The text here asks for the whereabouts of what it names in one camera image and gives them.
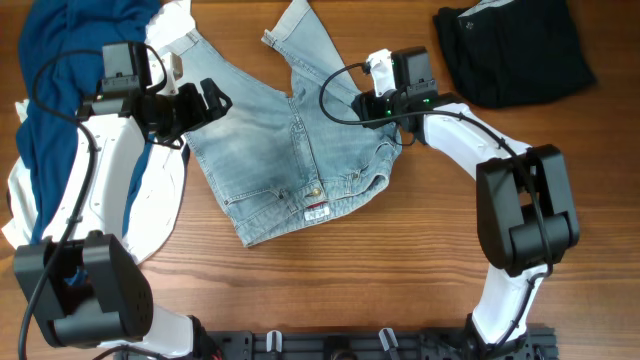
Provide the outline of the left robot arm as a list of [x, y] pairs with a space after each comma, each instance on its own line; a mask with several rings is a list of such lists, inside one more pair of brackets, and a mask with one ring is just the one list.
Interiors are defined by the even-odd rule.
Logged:
[[16, 250], [15, 277], [36, 324], [56, 348], [102, 356], [219, 359], [200, 321], [154, 303], [122, 245], [131, 177], [147, 144], [177, 149], [182, 136], [224, 117], [231, 99], [211, 79], [171, 94], [154, 82], [161, 58], [141, 42], [106, 44], [105, 76], [70, 118], [79, 134], [74, 164], [46, 237]]

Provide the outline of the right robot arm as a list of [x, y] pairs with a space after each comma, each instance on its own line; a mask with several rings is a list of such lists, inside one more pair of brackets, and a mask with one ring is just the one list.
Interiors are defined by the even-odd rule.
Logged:
[[496, 358], [522, 347], [539, 287], [579, 240], [563, 154], [516, 141], [439, 94], [423, 47], [382, 49], [360, 67], [374, 84], [353, 103], [363, 126], [398, 125], [475, 181], [477, 236], [489, 269], [466, 325], [466, 356]]

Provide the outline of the light blue denim shorts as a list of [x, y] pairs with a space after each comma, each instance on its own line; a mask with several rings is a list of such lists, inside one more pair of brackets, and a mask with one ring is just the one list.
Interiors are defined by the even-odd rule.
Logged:
[[308, 2], [293, 0], [262, 37], [289, 64], [290, 93], [228, 62], [187, 1], [163, 5], [146, 33], [160, 54], [181, 58], [183, 83], [211, 79], [232, 100], [185, 139], [245, 246], [345, 216], [388, 186], [398, 132], [358, 125], [357, 87]]

